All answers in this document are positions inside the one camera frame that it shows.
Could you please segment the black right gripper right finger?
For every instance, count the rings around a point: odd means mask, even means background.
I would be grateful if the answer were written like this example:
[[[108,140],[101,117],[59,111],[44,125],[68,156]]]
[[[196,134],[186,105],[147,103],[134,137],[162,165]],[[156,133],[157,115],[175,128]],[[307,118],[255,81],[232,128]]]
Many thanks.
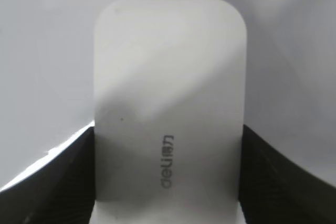
[[[335,187],[243,127],[238,199],[246,223],[335,223]]]

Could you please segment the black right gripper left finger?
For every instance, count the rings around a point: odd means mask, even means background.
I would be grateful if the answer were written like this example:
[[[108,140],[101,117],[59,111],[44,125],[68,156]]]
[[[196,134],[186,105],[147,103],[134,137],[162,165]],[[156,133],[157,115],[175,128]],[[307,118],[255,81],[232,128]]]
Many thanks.
[[[89,223],[96,199],[94,128],[54,160],[1,192],[1,224]]]

